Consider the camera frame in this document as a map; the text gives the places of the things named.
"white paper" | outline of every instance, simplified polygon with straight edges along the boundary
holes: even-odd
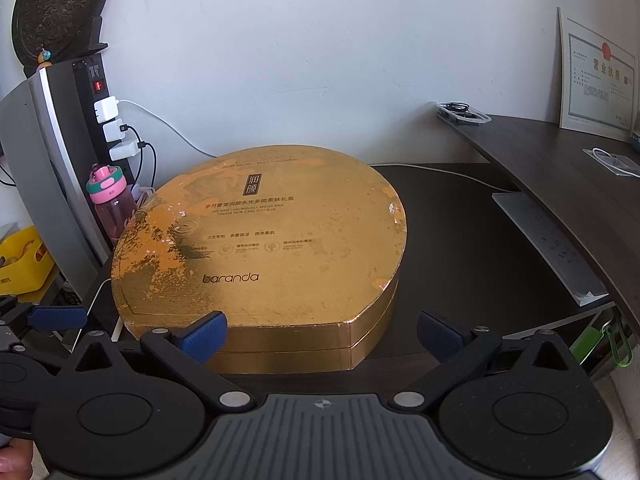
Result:
[[[494,193],[496,203],[518,226],[580,306],[607,295],[604,284],[569,238],[525,193]]]
[[[636,56],[559,9],[562,35],[560,127],[631,141]]]

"pink water bottle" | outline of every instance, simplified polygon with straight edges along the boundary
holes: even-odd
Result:
[[[125,222],[133,216],[137,207],[122,170],[117,166],[94,164],[86,190],[95,204],[95,212],[104,230],[115,244],[124,230]]]

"white charger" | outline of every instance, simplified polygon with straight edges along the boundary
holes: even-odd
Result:
[[[98,124],[111,121],[118,116],[118,100],[114,96],[105,97],[94,103],[94,111]]]
[[[122,119],[116,119],[115,121],[104,123],[102,126],[104,140],[107,142],[115,142],[116,140],[124,139],[125,132],[120,129],[123,124]]]
[[[129,158],[130,156],[136,156],[138,153],[140,153],[140,148],[138,147],[137,139],[125,140],[109,150],[109,155],[113,162],[122,160],[123,158]]]

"green object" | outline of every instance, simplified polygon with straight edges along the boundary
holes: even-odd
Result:
[[[631,359],[633,357],[631,353],[631,346],[629,346],[629,341],[626,339],[625,332],[622,327],[622,319],[620,317],[620,312],[616,307],[613,308],[613,319],[607,321],[600,330],[590,326],[587,330],[585,330],[582,337],[574,342],[571,345],[571,353],[574,355],[575,359],[582,364],[587,357],[593,352],[600,344],[604,336],[607,336],[609,339],[609,346],[611,347],[611,355],[613,356],[613,361],[617,366],[621,368],[625,368],[631,364]],[[626,351],[626,360],[623,361],[620,358],[620,354],[618,353],[618,346],[616,345],[616,332],[620,334],[620,340],[622,341],[622,346]]]
[[[589,354],[598,346],[598,343],[602,340],[604,334],[602,330],[598,330],[593,326],[590,326],[582,337],[571,345],[571,353],[575,359],[582,364]]]
[[[633,354],[631,353],[631,346],[629,345],[629,341],[626,339],[625,331],[622,327],[622,320],[620,318],[620,312],[616,307],[613,309],[613,320],[610,323],[607,323],[602,327],[602,331],[607,334],[609,338],[609,345],[611,346],[611,355],[613,356],[613,360],[615,363],[621,367],[625,368],[631,364],[631,359],[633,358]],[[616,331],[620,334],[620,340],[622,341],[622,347],[626,350],[626,361],[620,359],[620,355],[618,354],[618,346],[616,345]]]

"blue gripper pad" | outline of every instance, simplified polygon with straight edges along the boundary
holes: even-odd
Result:
[[[81,306],[41,306],[27,316],[27,324],[35,330],[69,330],[86,324]]]
[[[226,316],[222,312],[212,312],[174,334],[177,347],[203,365],[226,341]]]
[[[461,334],[427,312],[418,316],[417,333],[420,344],[439,362],[446,361],[465,346]]]

